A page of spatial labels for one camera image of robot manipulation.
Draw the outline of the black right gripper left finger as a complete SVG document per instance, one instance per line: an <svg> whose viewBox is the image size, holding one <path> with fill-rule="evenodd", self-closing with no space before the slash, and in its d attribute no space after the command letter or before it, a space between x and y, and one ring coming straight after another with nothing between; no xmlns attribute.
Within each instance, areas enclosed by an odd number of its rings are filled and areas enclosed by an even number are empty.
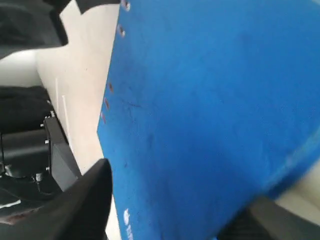
<svg viewBox="0 0 320 240"><path fill-rule="evenodd" d="M113 177L98 160L73 186L36 212L1 230L2 240L106 240Z"/></svg>

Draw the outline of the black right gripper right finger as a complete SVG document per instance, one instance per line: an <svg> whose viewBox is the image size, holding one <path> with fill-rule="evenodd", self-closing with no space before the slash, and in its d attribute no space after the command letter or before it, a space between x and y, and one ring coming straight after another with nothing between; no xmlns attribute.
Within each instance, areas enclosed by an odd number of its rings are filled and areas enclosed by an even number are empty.
<svg viewBox="0 0 320 240"><path fill-rule="evenodd" d="M218 240L318 240L320 226L260 197L239 212Z"/></svg>

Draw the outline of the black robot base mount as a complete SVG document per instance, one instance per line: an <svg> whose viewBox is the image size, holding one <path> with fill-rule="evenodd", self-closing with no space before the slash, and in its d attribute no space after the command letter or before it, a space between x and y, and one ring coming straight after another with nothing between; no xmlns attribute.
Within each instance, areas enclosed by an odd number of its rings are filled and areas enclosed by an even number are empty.
<svg viewBox="0 0 320 240"><path fill-rule="evenodd" d="M46 173L63 192L82 176L54 111L38 129L0 135L1 176L40 182Z"/></svg>

